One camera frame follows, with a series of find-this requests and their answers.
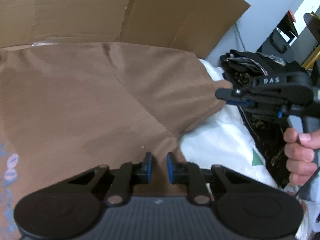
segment gray wall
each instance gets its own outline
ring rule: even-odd
[[[320,8],[316,11],[316,15],[320,17]],[[302,64],[313,52],[313,48],[317,43],[318,42],[313,37],[309,29],[305,28],[299,35],[299,38],[291,46],[295,54],[294,59],[299,64]]]
[[[238,26],[246,50],[256,52],[296,0],[246,1],[251,7],[238,20]],[[234,26],[230,28],[212,50],[207,60],[213,66],[220,65],[220,56],[230,49],[243,50]]]

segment white fabric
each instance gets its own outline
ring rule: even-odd
[[[204,60],[200,61],[214,81],[223,79],[222,68],[213,67]],[[209,169],[213,164],[220,164],[277,188],[236,106],[224,106],[221,111],[209,117],[203,124],[184,134],[180,140],[180,149],[188,162],[197,163],[200,168]],[[252,165],[254,151],[261,160],[258,165],[257,162]],[[295,190],[289,186],[284,191],[295,193]],[[319,207],[314,207],[312,203],[305,202],[305,204],[307,209],[296,234],[298,240],[308,240],[314,229],[310,221],[314,219],[317,211],[320,212]]]

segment brown cloth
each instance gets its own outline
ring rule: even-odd
[[[111,169],[154,154],[151,184],[135,194],[184,194],[165,158],[179,137],[219,111],[214,82],[193,53],[126,43],[0,50],[0,160],[19,155],[14,206],[24,195],[101,164]]]

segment black garment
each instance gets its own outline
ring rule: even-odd
[[[268,72],[268,75],[293,71],[306,72],[296,61],[281,65],[259,53],[231,50],[230,53],[222,55],[220,60],[225,70],[224,78],[230,81],[234,88],[245,87],[249,84],[251,77],[264,75],[264,72],[259,70],[259,67],[252,65],[246,66],[228,60],[231,56],[253,59]],[[288,127],[287,123],[281,123],[281,125],[279,125],[265,120],[259,120],[254,118],[251,113],[245,112],[241,107],[238,108],[245,126],[252,135],[258,150],[266,160],[267,170],[279,187],[285,187],[289,183],[290,175],[286,168],[288,157],[284,154],[285,142],[283,140],[283,133]]]

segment white wall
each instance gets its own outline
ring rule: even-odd
[[[295,0],[246,0],[251,7],[238,21],[247,51],[256,52],[281,21]],[[220,65],[219,58],[230,49],[243,50],[233,27],[224,35],[207,57],[212,65]]]
[[[302,4],[299,6],[298,10],[294,14],[294,17],[296,18],[296,22],[293,23],[299,35],[302,33],[305,27],[307,27],[303,16],[306,13],[316,12],[319,6],[320,6],[320,0],[304,0]]]

